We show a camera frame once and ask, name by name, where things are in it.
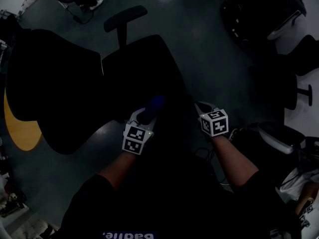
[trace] floor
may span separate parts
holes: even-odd
[[[105,33],[103,22],[129,7],[142,4],[148,14],[128,24],[128,42],[159,34],[170,49],[184,78],[187,91],[195,100],[224,108],[232,128],[252,122],[281,120],[283,111],[250,102],[252,80],[247,67],[253,64],[247,52],[230,38],[221,21],[219,9],[224,0],[104,0],[85,25],[55,0],[38,0],[22,16],[25,28],[51,30],[102,57],[118,49],[116,31]],[[80,9],[70,10],[83,19]],[[211,148],[196,129],[188,147]],[[36,149],[20,151],[8,136],[1,121],[0,134],[11,160],[16,180],[27,196],[27,205],[48,222],[59,226],[72,196],[82,183],[108,165],[121,150],[124,125],[115,121],[100,128],[76,153],[63,156],[54,152],[43,139]],[[217,177],[223,173],[212,161]]]

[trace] round wooden table top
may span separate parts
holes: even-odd
[[[4,91],[4,118],[9,134],[18,148],[32,150],[39,143],[42,133],[36,121],[20,121],[16,119],[9,107]]]

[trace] shirt sleeve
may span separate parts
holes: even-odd
[[[98,233],[105,225],[105,217],[114,211],[110,203],[115,194],[110,182],[101,175],[86,181],[72,198],[56,238],[91,238],[94,232]]]
[[[275,190],[275,186],[262,172],[256,172],[247,183],[235,190],[242,212],[251,217],[251,228],[256,231],[278,229],[290,234],[300,234],[298,216],[287,208]]]

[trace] black t-shirt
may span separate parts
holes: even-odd
[[[260,172],[231,193],[202,158],[146,157],[119,191],[100,175],[85,182],[56,238],[261,239],[289,215]]]

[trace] desk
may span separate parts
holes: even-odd
[[[10,110],[5,91],[4,118],[10,137],[19,149],[29,151],[37,146],[42,137],[38,123],[16,119]]]

